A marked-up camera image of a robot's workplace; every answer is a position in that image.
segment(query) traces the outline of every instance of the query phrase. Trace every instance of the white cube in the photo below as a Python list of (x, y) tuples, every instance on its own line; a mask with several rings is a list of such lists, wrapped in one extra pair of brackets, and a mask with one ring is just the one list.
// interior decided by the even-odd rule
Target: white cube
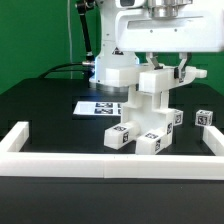
[(164, 148), (163, 137), (165, 133), (159, 130), (151, 130), (150, 132), (140, 136), (137, 139), (136, 151), (137, 155), (155, 155)]
[(199, 110), (196, 113), (195, 125), (197, 126), (210, 126), (212, 124), (212, 111)]
[(183, 111), (175, 110), (173, 125), (174, 126), (181, 125), (183, 123), (183, 116), (184, 116)]

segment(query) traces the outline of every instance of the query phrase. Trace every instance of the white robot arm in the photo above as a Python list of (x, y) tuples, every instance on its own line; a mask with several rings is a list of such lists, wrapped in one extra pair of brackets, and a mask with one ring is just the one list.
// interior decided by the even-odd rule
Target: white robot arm
[[(157, 154), (172, 144), (177, 108), (168, 108), (169, 90), (204, 78), (207, 71), (186, 66), (191, 52), (224, 49), (224, 0), (96, 0), (102, 45), (91, 83), (128, 87), (121, 123), (105, 131), (104, 144), (120, 149), (136, 141), (136, 154)], [(138, 64), (135, 52), (146, 52)], [(158, 63), (154, 53), (176, 52), (176, 67)]]

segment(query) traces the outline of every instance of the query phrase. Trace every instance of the black tabletop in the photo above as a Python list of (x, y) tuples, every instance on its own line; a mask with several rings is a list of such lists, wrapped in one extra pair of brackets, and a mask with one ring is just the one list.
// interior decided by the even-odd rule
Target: black tabletop
[[(103, 145), (119, 117), (73, 115), (77, 101), (125, 102), (127, 93), (102, 92), (86, 80), (26, 79), (0, 95), (0, 136), (30, 122), (26, 152), (134, 153)], [(194, 125), (199, 109), (213, 111), (223, 132), (224, 97), (202, 84), (170, 91), (170, 107), (184, 111), (173, 144), (161, 154), (213, 156)], [(0, 223), (223, 223), (224, 183), (197, 180), (0, 177)]]

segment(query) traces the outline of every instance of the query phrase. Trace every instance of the black cable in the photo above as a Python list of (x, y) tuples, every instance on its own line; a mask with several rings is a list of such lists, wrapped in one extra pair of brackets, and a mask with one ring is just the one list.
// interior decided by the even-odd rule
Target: black cable
[(89, 31), (88, 31), (85, 14), (80, 15), (80, 21), (82, 24), (83, 38), (84, 38), (85, 47), (86, 47), (86, 60), (92, 61), (92, 60), (94, 60), (94, 56), (93, 56), (92, 49), (91, 49)]
[(82, 62), (76, 62), (76, 63), (67, 63), (67, 64), (62, 64), (62, 65), (57, 65), (46, 72), (42, 73), (41, 75), (38, 76), (39, 79), (44, 79), (49, 73), (56, 71), (57, 69), (60, 68), (66, 68), (66, 67), (72, 67), (72, 66), (80, 66), (82, 65)]
[(88, 70), (84, 70), (84, 69), (69, 69), (69, 70), (55, 70), (55, 71), (52, 71), (52, 72), (88, 72)]

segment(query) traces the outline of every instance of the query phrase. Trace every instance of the green background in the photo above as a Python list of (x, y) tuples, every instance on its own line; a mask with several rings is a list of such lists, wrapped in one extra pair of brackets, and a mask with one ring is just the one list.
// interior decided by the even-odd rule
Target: green background
[[(85, 58), (79, 17), (71, 0), (73, 61)], [(97, 9), (87, 14), (93, 52), (100, 51), (100, 19)], [(49, 68), (67, 63), (69, 37), (67, 0), (5, 0), (0, 3), (0, 93), (25, 78), (33, 78)], [(176, 54), (160, 54), (159, 61), (179, 63)], [(193, 54), (191, 65), (207, 69), (206, 83), (224, 94), (224, 54)], [(57, 74), (70, 78), (70, 74)]]

